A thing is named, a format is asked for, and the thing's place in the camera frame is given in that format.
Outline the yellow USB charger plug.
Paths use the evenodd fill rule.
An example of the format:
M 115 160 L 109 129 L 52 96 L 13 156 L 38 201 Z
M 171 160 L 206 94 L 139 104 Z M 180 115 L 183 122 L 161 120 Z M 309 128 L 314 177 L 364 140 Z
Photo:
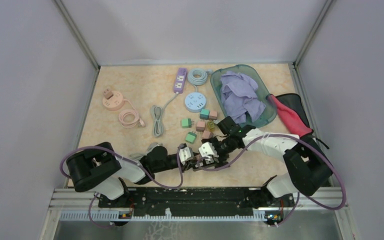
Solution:
M 206 125 L 207 125 L 208 130 L 209 130 L 210 132 L 213 132 L 213 131 L 216 129 L 216 124 L 215 124 L 212 120 L 208 121 L 208 122 L 206 123 Z

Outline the green plug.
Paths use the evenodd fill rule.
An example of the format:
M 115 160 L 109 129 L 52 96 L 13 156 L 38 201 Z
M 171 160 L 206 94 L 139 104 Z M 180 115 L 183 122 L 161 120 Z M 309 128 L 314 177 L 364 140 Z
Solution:
M 185 141 L 190 144 L 194 144 L 197 139 L 197 134 L 194 131 L 189 131 L 186 134 Z
M 194 121 L 191 118 L 183 118 L 180 121 L 180 125 L 183 129 L 191 128 L 194 124 Z

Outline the brown pink USB charger plug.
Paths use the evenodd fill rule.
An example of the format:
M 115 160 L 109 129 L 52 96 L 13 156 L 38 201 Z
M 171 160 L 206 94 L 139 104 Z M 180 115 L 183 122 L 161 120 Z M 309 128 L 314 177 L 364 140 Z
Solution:
M 218 119 L 218 112 L 215 110 L 212 110 L 208 114 L 208 119 L 209 120 L 217 120 Z

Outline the teal USB charger plug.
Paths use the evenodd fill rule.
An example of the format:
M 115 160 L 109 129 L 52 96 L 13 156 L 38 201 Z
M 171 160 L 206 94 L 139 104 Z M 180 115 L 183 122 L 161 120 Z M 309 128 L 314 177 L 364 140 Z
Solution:
M 203 108 L 199 113 L 199 118 L 202 120 L 208 120 L 210 115 L 210 110 Z

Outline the blue round power socket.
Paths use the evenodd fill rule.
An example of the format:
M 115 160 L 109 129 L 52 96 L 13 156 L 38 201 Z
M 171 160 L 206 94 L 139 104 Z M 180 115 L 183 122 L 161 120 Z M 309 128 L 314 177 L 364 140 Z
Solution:
M 207 98 L 200 92 L 189 93 L 184 99 L 184 105 L 191 113 L 199 113 L 206 104 Z

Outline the pink round power socket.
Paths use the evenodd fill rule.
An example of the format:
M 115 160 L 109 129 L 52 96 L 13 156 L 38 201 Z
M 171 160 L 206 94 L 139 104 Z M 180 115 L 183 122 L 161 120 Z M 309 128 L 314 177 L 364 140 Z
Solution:
M 124 96 L 121 92 L 112 90 L 113 96 L 110 99 L 102 98 L 102 105 L 109 111 L 117 111 L 124 105 Z

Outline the black power strip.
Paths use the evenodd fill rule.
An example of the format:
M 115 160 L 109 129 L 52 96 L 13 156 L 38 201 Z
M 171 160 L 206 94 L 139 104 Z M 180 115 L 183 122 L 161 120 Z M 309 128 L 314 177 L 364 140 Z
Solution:
M 227 164 L 228 163 L 226 161 L 222 161 L 222 162 L 211 161 L 210 163 L 208 163 L 208 161 L 205 160 L 205 165 L 204 166 L 198 166 L 198 167 L 199 167 L 199 171 L 200 170 L 210 170 L 212 172 L 213 170 L 222 168 L 222 167 L 226 166 Z

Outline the purple power strip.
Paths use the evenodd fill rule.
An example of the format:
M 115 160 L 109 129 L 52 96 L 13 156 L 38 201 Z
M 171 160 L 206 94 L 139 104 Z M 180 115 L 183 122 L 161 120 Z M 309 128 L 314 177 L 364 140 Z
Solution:
M 179 67 L 174 81 L 173 92 L 182 94 L 187 80 L 188 70 L 185 67 Z

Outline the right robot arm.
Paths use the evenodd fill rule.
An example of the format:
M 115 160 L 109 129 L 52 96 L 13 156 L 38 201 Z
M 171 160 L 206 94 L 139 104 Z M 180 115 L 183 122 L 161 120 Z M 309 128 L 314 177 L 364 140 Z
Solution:
M 287 194 L 312 196 L 333 174 L 326 155 L 309 135 L 263 132 L 253 125 L 237 124 L 229 116 L 217 126 L 225 138 L 208 139 L 200 152 L 215 160 L 218 167 L 225 166 L 230 153 L 237 149 L 263 153 L 285 164 L 285 174 L 270 178 L 262 186 L 261 199 L 267 206 L 275 206 Z

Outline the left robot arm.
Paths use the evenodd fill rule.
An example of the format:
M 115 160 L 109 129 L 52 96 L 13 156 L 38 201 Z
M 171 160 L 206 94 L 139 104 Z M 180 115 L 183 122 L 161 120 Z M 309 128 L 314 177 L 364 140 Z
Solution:
M 154 142 L 145 153 L 117 155 L 109 142 L 81 147 L 68 153 L 60 163 L 61 173 L 71 179 L 76 192 L 94 191 L 118 207 L 129 203 L 125 181 L 144 185 L 155 181 L 156 173 L 173 169 L 183 173 L 196 163 L 198 153 L 182 143 L 174 154 Z

